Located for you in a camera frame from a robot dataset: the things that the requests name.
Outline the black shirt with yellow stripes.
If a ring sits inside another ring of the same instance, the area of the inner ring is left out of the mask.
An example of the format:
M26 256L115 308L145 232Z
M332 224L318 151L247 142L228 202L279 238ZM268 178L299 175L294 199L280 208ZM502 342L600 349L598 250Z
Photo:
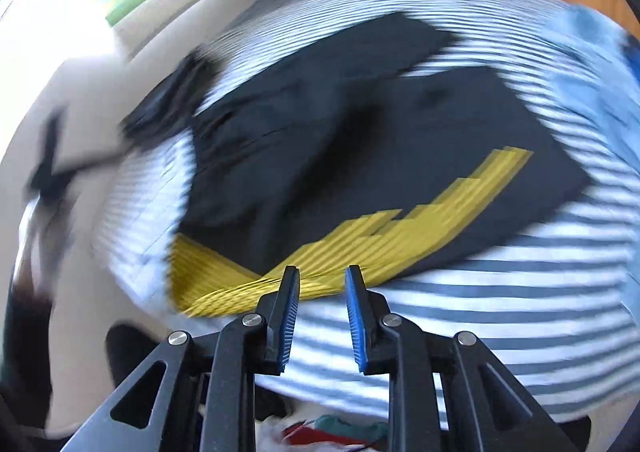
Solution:
M245 311L297 268L303 298L465 260L574 201L588 174L486 64L422 64L460 33L395 12L313 42L191 123L169 256L190 316Z

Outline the stack of folded dark clothes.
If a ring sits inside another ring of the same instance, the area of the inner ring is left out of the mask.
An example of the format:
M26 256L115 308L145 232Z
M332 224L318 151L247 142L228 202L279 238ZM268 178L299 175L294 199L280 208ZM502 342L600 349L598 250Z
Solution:
M220 71L220 63L194 50L122 120L124 138L152 150L190 127Z

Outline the blue white striped bed quilt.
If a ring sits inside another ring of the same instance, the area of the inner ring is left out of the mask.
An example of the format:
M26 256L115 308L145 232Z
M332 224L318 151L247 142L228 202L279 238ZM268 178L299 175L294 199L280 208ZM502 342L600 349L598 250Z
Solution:
M344 272L425 331L471 331L555 420L639 391L620 293L639 176L595 120L600 77L562 0L258 0L127 118L96 256L191 331L302 276L282 394L381 416Z

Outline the light blue garment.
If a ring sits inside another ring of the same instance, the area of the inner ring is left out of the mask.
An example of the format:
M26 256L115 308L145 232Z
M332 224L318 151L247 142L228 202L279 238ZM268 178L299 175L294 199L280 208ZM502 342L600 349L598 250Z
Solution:
M593 123L608 148L638 170L639 81L626 57L629 34L604 14L579 4L544 19L539 34L573 60L549 71L559 105Z

